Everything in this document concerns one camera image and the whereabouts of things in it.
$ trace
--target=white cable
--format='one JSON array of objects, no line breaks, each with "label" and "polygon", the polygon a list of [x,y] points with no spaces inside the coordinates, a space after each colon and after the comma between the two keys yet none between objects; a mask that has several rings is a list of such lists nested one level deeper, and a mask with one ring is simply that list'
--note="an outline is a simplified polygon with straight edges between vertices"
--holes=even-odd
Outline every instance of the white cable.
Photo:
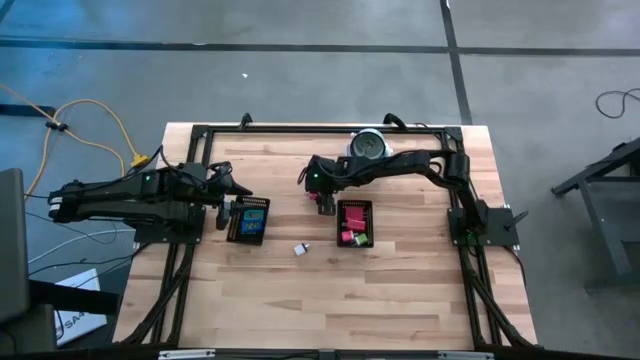
[{"label": "white cable", "polygon": [[34,261],[38,261],[38,260],[42,259],[43,257],[45,257],[45,256],[47,256],[47,255],[49,255],[49,254],[51,254],[52,252],[54,252],[54,251],[56,251],[56,250],[60,249],[61,247],[67,246],[67,245],[71,244],[71,243],[72,243],[72,242],[74,242],[74,241],[78,241],[78,240],[80,240],[80,239],[84,239],[84,238],[87,238],[87,237],[89,237],[89,236],[104,235],[104,234],[113,234],[113,233],[115,233],[115,232],[117,232],[117,233],[121,233],[121,232],[134,232],[134,231],[135,231],[134,229],[105,230],[105,231],[98,231],[98,232],[95,232],[95,233],[91,233],[91,234],[86,234],[86,235],[78,236],[78,237],[76,237],[76,238],[73,238],[73,239],[71,239],[71,240],[67,240],[67,241],[63,242],[62,244],[60,244],[60,245],[58,245],[58,246],[54,247],[53,249],[51,249],[51,250],[49,250],[49,251],[45,252],[45,253],[44,253],[44,254],[42,254],[42,255],[38,255],[38,256],[34,257],[33,259],[29,260],[29,264],[31,264],[31,263],[32,263],[32,262],[34,262]]}]

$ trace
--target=white paper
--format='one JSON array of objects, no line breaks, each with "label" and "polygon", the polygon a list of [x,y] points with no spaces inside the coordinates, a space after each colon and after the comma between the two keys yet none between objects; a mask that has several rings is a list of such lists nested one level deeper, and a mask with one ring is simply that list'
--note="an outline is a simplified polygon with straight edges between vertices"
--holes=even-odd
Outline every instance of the white paper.
[{"label": "white paper", "polygon": [[[72,276],[68,279],[57,282],[57,285],[76,287],[90,278],[96,276],[98,272],[96,269],[87,270],[78,275]],[[100,283],[98,278],[87,281],[86,284],[79,287],[79,289],[85,290],[100,290]],[[101,326],[107,324],[107,317],[105,315],[96,315],[75,311],[60,311],[60,318],[64,324],[64,335],[58,340],[58,346],[66,344],[69,341],[76,339],[86,333],[89,333]],[[56,321],[56,336],[60,336],[62,328],[60,327],[60,321],[58,320],[58,314],[54,313],[54,319]]]}]

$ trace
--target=circular light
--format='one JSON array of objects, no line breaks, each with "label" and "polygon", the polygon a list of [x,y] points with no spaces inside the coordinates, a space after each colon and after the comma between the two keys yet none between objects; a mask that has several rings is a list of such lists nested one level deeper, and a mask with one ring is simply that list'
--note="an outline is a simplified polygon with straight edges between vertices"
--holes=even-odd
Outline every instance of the circular light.
[{"label": "circular light", "polygon": [[351,154],[353,156],[364,156],[372,160],[380,159],[384,157],[385,150],[384,139],[375,132],[360,132],[351,140]]}]

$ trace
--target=gray floor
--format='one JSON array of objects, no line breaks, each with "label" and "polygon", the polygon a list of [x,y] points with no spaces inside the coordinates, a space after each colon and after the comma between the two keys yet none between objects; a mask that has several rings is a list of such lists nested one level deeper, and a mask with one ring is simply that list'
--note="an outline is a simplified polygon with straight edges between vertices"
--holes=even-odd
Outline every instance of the gray floor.
[{"label": "gray floor", "polygon": [[[460,46],[638,47],[640,3],[633,0],[451,0]],[[178,3],[17,0],[0,36],[252,44],[446,45],[437,0],[218,0]],[[640,296],[588,296],[582,286],[609,264],[582,200],[558,200],[548,189],[622,141],[640,134],[640,104],[611,120],[593,101],[602,91],[640,85],[637,57],[462,56],[474,124],[488,125],[507,201],[529,210],[519,233],[528,294],[540,344],[552,349],[637,357]],[[95,98],[123,118],[136,147],[159,144],[168,121],[379,122],[393,112],[407,122],[460,124],[448,55],[145,52],[0,49],[0,83],[33,101],[59,106]],[[15,101],[0,94],[0,102]],[[619,99],[608,102],[616,111]],[[78,134],[129,150],[101,110],[78,107],[65,117]],[[44,126],[39,119],[1,118],[0,168],[36,173]],[[118,164],[103,151],[54,138],[36,193],[70,179],[115,177]],[[39,199],[28,210],[46,215]],[[77,234],[28,219],[34,257]],[[109,224],[74,224],[101,231]],[[102,240],[110,240],[105,235]],[[128,254],[130,234],[114,244],[79,241],[32,264],[32,269],[86,257]],[[38,274],[55,281],[78,271]]]}]

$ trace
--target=wooden tabletop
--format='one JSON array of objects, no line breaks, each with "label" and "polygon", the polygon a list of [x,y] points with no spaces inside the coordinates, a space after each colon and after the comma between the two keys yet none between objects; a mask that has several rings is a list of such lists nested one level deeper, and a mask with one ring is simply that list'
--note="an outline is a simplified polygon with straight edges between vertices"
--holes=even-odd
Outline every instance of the wooden tabletop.
[{"label": "wooden tabletop", "polygon": [[[185,161],[192,125],[167,124],[163,144],[170,162]],[[465,126],[463,135],[479,197],[490,206],[503,205],[487,127]],[[425,135],[386,139],[395,152],[439,145]],[[235,180],[255,196],[271,199],[271,207],[261,247],[227,243],[226,231],[215,229],[217,211],[208,210],[180,346],[472,348],[460,261],[448,234],[446,190],[407,175],[340,192],[337,199],[374,204],[375,247],[349,249],[336,246],[335,217],[318,215],[304,186],[296,185],[311,155],[335,158],[349,141],[347,134],[215,135],[212,162],[231,161]],[[311,246],[296,257],[293,248],[300,243]],[[151,245],[134,259],[115,340],[129,335],[155,302],[167,249]],[[517,262],[502,248],[486,253],[496,301],[535,342]],[[165,335],[173,302],[168,308]],[[486,311],[482,305],[478,309],[489,339]]]}]

